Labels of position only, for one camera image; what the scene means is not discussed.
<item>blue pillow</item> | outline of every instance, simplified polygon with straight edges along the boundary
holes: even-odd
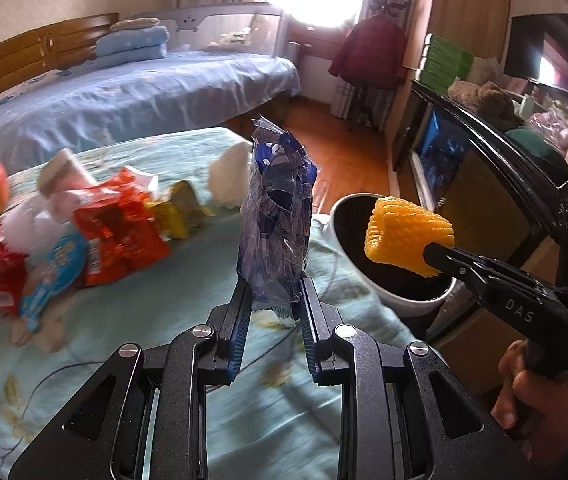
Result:
[[[166,27],[156,25],[149,28],[119,30],[101,37],[95,43],[97,57],[108,56],[134,48],[166,44],[169,34]]]
[[[166,45],[146,46],[144,48],[134,48],[124,52],[116,52],[108,56],[101,56],[91,62],[91,68],[109,68],[124,63],[135,61],[146,61],[148,59],[162,59],[166,57]]]

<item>stuffed toy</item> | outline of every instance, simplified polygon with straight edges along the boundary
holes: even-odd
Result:
[[[455,81],[448,87],[448,97],[502,132],[523,124],[515,115],[510,96],[491,81],[482,86]]]

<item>blue plastic bag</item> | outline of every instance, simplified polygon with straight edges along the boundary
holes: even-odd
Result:
[[[287,318],[300,295],[318,170],[292,134],[264,118],[253,123],[237,272],[251,285],[253,310]]]

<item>human hand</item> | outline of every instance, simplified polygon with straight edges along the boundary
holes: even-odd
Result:
[[[516,398],[538,412],[522,451],[539,468],[547,468],[568,448],[568,373],[552,381],[526,370],[526,342],[515,341],[498,365],[504,384],[491,415],[504,430],[518,420]]]

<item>orange foam fruit net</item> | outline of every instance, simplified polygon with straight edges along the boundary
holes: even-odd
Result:
[[[422,256],[424,247],[432,242],[446,247],[455,245],[453,226],[448,220],[394,196],[375,202],[364,241],[368,259],[430,278],[440,273]]]

